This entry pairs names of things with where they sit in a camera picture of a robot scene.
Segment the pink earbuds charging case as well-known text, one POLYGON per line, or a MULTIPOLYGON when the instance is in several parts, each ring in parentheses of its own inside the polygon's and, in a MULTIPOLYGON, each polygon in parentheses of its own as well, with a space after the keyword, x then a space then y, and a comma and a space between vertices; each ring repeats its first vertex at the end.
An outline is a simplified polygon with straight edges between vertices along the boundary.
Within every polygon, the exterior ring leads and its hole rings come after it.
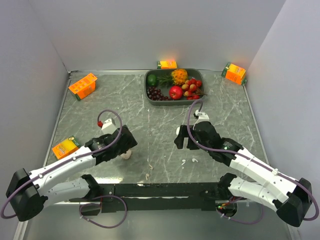
POLYGON ((131 157, 131 155, 132 155, 132 151, 129 149, 125 153, 122 153, 120 156, 122 159, 128 160, 131 157))

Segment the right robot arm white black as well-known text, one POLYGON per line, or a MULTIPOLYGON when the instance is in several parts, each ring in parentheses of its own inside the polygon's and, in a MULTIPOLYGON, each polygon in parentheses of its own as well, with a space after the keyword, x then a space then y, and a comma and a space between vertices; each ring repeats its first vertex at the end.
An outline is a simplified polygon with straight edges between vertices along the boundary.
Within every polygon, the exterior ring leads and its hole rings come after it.
POLYGON ((289 177, 270 167, 231 138, 220 137, 209 121, 181 125, 174 143, 182 149, 205 150, 215 161, 250 177, 251 182, 227 173, 220 178, 218 193, 223 199, 238 197, 268 207, 288 225, 299 227, 313 202, 312 185, 305 179, 289 177))

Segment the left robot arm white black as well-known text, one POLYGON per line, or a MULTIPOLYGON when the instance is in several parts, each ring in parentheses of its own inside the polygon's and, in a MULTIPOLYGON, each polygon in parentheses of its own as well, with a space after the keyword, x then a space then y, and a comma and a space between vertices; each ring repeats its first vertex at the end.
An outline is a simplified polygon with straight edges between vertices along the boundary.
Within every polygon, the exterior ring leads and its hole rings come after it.
POLYGON ((116 129, 87 141, 71 155, 45 167, 26 171, 17 170, 6 191, 7 205, 11 205, 14 217, 28 221, 44 208, 70 199, 95 200, 100 191, 93 176, 85 174, 67 182, 66 179, 82 170, 115 159, 137 145, 128 127, 116 129))

